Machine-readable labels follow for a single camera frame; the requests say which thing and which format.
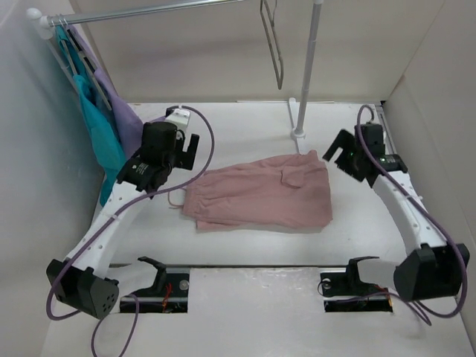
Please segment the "grey clothes hanger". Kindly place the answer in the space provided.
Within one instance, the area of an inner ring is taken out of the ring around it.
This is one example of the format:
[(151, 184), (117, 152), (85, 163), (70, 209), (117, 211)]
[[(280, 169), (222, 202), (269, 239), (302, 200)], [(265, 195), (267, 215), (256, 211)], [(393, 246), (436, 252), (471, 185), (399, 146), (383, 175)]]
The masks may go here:
[(274, 14), (266, 0), (260, 0), (260, 18), (263, 24), (266, 41), (268, 44), (271, 62), (276, 78), (277, 89), (281, 90), (284, 79), (283, 55), (276, 32)]

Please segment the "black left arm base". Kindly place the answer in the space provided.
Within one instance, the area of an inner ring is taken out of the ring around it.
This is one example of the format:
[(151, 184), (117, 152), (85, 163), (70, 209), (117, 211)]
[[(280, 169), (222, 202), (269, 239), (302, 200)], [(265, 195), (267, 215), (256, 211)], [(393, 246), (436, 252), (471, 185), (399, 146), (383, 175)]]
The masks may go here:
[(167, 275), (159, 291), (154, 288), (133, 292), (139, 302), (141, 314), (187, 313), (190, 288), (190, 269), (167, 268)]

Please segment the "pink trousers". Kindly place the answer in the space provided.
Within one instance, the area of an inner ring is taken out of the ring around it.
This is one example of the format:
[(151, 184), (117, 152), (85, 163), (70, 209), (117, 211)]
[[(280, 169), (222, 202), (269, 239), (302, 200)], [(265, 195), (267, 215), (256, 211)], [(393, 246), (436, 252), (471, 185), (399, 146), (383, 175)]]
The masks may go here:
[(329, 174), (315, 150), (208, 170), (170, 208), (200, 231), (270, 227), (321, 230), (333, 219)]

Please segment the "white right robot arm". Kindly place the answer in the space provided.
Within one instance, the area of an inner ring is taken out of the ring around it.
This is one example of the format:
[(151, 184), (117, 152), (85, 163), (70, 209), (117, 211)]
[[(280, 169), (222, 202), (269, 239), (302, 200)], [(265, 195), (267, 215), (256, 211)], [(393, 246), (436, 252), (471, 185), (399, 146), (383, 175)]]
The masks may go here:
[(401, 263), (378, 257), (351, 259), (344, 274), (351, 294), (379, 285), (395, 290), (406, 301), (416, 301), (455, 296), (461, 291), (469, 250), (464, 244), (452, 248), (425, 215), (403, 160), (385, 152), (381, 125), (367, 123), (356, 127), (354, 133), (342, 129), (324, 160), (334, 161), (357, 181), (367, 181), (392, 216), (407, 254)]

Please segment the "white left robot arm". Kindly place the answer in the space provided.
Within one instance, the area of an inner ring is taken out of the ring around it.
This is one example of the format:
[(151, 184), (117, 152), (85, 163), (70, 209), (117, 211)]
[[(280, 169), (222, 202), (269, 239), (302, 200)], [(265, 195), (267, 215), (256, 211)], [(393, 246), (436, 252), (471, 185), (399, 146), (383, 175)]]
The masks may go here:
[(197, 134), (186, 137), (171, 122), (145, 123), (141, 146), (124, 164), (103, 209), (86, 235), (64, 260), (52, 260), (46, 274), (51, 284), (47, 302), (57, 299), (96, 319), (116, 309), (121, 298), (166, 288), (166, 266), (149, 257), (120, 268), (110, 263), (129, 226), (175, 168), (192, 170)]

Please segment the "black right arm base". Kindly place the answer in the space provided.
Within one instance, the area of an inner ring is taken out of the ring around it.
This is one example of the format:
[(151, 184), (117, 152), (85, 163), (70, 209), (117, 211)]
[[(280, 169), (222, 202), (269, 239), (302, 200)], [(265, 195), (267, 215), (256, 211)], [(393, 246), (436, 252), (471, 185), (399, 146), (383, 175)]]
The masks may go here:
[(345, 312), (393, 312), (388, 292), (380, 286), (360, 281), (354, 283), (345, 271), (321, 272), (318, 292), (324, 298), (324, 311), (327, 313)]

